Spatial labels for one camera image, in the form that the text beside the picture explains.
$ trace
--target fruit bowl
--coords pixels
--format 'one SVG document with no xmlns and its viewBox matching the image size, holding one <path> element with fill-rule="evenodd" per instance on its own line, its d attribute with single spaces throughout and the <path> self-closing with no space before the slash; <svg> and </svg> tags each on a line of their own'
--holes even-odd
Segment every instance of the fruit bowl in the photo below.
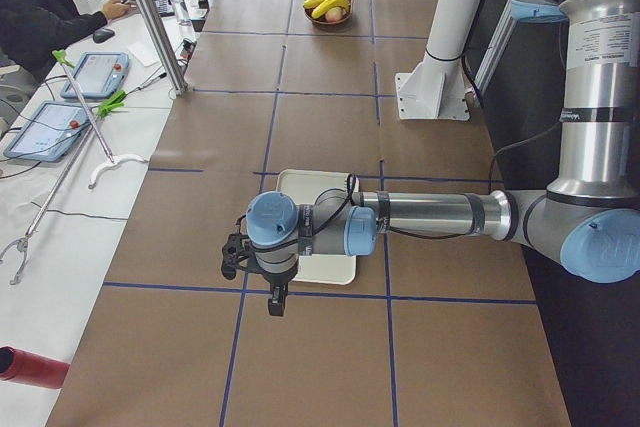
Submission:
<svg viewBox="0 0 640 427">
<path fill-rule="evenodd" d="M 353 0 L 348 0 L 348 1 L 349 1 L 349 10 L 344 15 L 344 17 L 342 17 L 342 19 L 336 22 L 327 22 L 324 15 L 321 17 L 318 17 L 317 19 L 314 19 L 311 16 L 311 12 L 313 12 L 313 9 L 304 9 L 304 15 L 307 17 L 307 19 L 311 21 L 312 24 L 317 25 L 319 27 L 326 28 L 326 27 L 334 27 L 337 25 L 343 25 L 345 22 L 347 22 L 351 18 L 351 14 L 353 13 Z"/>
</svg>

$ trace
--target blue joint cap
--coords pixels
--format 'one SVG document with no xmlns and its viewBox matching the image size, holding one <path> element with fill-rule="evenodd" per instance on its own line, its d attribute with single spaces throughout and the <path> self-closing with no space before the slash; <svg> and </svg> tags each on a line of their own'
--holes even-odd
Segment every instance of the blue joint cap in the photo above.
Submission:
<svg viewBox="0 0 640 427">
<path fill-rule="evenodd" d="M 272 247 L 289 237 L 298 223 L 298 208 L 282 192 L 264 192 L 247 208 L 247 233 L 252 242 Z"/>
<path fill-rule="evenodd" d="M 569 20 L 557 5 L 511 0 L 511 17 L 517 22 L 550 24 Z"/>
<path fill-rule="evenodd" d="M 562 266 L 574 275 L 608 284 L 640 270 L 640 212 L 601 212 L 578 225 L 560 250 Z"/>
<path fill-rule="evenodd" d="M 369 255 L 376 248 L 376 214 L 369 207 L 352 207 L 344 227 L 344 252 Z"/>
</svg>

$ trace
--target fruit basket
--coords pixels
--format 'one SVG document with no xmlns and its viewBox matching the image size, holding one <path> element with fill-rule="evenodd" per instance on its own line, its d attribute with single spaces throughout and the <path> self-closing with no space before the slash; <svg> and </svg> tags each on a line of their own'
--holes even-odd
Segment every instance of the fruit basket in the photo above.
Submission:
<svg viewBox="0 0 640 427">
<path fill-rule="evenodd" d="M 338 25 L 344 25 L 346 22 L 349 21 L 349 19 L 353 15 L 353 0 L 346 0 L 346 1 L 347 1 L 348 5 L 346 7 L 342 7 L 343 15 L 339 20 L 329 21 L 329 20 L 327 20 L 326 14 L 323 14 L 320 17 L 314 19 L 313 18 L 313 11 L 315 10 L 316 7 L 307 7 L 307 8 L 305 8 L 304 5 L 303 5 L 304 14 L 307 17 L 307 19 L 309 19 L 311 21 L 312 24 L 317 25 L 319 27 L 325 27 L 326 28 L 326 27 L 334 27 L 334 26 L 338 26 Z"/>
</svg>

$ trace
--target black wall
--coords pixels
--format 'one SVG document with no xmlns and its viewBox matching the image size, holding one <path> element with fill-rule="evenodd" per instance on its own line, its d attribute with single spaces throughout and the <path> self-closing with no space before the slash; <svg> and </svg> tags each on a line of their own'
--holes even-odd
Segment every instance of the black wall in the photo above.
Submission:
<svg viewBox="0 0 640 427">
<path fill-rule="evenodd" d="M 506 0 L 486 0 L 467 57 L 474 72 Z M 497 150 L 553 126 L 564 95 L 567 25 L 519 24 L 484 95 Z M 558 172 L 560 129 L 498 159 L 507 189 L 543 189 Z M 640 188 L 640 148 L 631 152 Z M 588 282 L 523 248 L 551 354 L 574 427 L 640 426 L 640 274 Z"/>
</svg>

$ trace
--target person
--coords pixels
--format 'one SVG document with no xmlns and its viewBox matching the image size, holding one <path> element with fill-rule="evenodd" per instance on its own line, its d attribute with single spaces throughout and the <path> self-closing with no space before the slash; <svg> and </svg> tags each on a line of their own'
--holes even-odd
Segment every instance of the person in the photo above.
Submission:
<svg viewBox="0 0 640 427">
<path fill-rule="evenodd" d="M 102 10 L 80 15 L 73 0 L 0 0 L 0 48 L 42 80 L 55 64 L 51 51 L 91 35 L 130 8 L 108 0 Z"/>
</svg>

